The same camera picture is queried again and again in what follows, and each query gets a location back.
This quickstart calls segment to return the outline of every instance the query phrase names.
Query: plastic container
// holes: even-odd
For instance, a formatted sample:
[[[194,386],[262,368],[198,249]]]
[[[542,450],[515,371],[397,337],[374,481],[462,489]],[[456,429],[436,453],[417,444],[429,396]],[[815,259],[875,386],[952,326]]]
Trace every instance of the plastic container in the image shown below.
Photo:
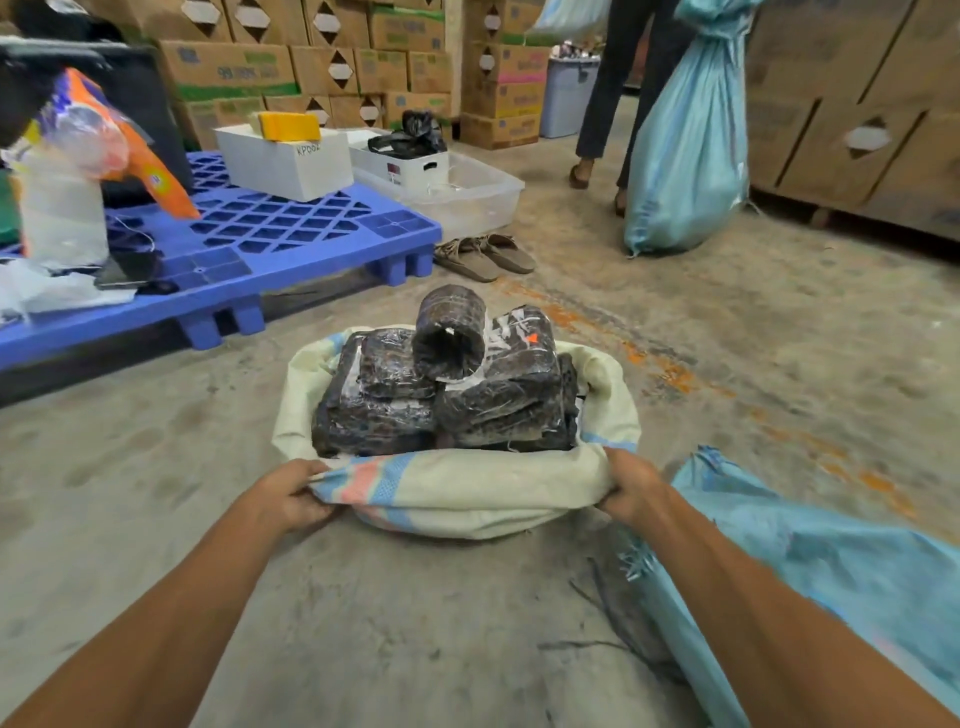
[[[543,93],[540,136],[554,139],[580,132],[600,59],[550,59]]]
[[[482,161],[456,152],[449,154],[450,183],[430,185],[425,194],[408,193],[356,167],[353,177],[381,195],[440,223],[444,240],[482,235],[510,225],[526,184]]]

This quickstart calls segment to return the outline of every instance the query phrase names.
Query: blue trash can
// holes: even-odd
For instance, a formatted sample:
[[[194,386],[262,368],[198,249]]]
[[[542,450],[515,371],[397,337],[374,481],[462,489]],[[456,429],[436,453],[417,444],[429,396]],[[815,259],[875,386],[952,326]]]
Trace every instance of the blue trash can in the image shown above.
[[[540,136],[553,139],[579,133],[600,59],[550,59],[543,92]]]

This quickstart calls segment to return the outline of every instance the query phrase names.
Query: plastic bag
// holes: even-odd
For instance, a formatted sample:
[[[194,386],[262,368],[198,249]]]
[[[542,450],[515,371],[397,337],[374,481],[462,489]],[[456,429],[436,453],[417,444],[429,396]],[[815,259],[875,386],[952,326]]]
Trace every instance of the plastic bag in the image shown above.
[[[483,432],[481,444],[515,439],[517,428],[546,426],[549,402],[561,396],[560,364],[546,314],[528,304],[497,317],[486,350],[472,376],[448,383],[437,396],[437,422],[448,432]]]
[[[609,14],[610,0],[546,0],[530,32],[564,40],[602,32]]]
[[[699,448],[673,487],[960,716],[960,549],[907,528],[790,502],[713,448]],[[670,576],[646,544],[634,543],[628,578],[713,725],[749,728]]]
[[[636,136],[624,242],[678,253],[720,230],[747,199],[744,36],[760,0],[680,0],[694,38]]]
[[[361,347],[367,333],[350,336],[314,417],[312,440],[320,454],[390,455],[434,445],[431,400],[381,400],[364,392]]]
[[[314,412],[330,386],[349,328],[291,359],[274,427],[287,458],[316,458]],[[577,447],[569,452],[443,449],[385,457],[336,458],[312,484],[328,503],[352,505],[377,527],[426,536],[490,539],[532,528],[598,502],[612,487],[601,446],[636,449],[640,424],[623,370],[590,347],[557,342],[569,353],[583,400]]]
[[[360,349],[360,384],[371,397],[431,400],[435,382],[414,369],[414,332],[409,328],[378,328]]]
[[[487,305],[469,288],[442,285],[420,302],[412,342],[414,367],[437,381],[464,379],[486,351]]]

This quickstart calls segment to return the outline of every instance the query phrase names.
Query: wrapped package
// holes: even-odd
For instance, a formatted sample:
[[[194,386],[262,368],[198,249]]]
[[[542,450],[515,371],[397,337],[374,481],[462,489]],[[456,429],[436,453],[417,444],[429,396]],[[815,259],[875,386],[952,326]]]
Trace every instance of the wrapped package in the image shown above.
[[[552,415],[546,404],[560,396],[553,328],[546,314],[527,304],[492,322],[482,366],[466,379],[447,383],[434,412],[440,425],[455,435],[491,420],[509,435],[519,426],[546,426]],[[494,425],[484,431],[494,438],[488,443],[508,439],[497,438]]]
[[[414,366],[430,379],[456,381],[483,363],[487,305],[469,288],[444,285],[420,302],[413,338]]]
[[[557,359],[562,382],[558,397],[531,404],[506,418],[488,420],[458,433],[455,436],[457,447],[514,452],[569,450],[576,447],[579,414],[577,370],[569,354],[561,354]]]
[[[365,394],[384,399],[431,400],[433,380],[414,369],[411,328],[377,328],[360,347],[360,385]]]
[[[350,336],[336,374],[314,416],[313,442],[320,456],[335,452],[392,455],[433,447],[432,400],[383,400],[363,391],[361,347],[368,332]]]

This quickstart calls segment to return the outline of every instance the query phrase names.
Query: hand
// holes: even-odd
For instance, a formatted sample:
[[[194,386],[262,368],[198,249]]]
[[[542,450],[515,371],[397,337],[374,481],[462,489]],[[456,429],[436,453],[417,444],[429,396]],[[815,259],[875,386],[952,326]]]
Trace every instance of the hand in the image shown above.
[[[604,448],[604,452],[615,486],[597,503],[597,508],[621,523],[636,527],[648,496],[663,485],[660,471],[649,460],[625,449]]]
[[[308,528],[330,518],[336,510],[307,488],[310,478],[328,470],[320,460],[291,460],[263,475],[244,495],[262,513],[276,519],[284,533]]]

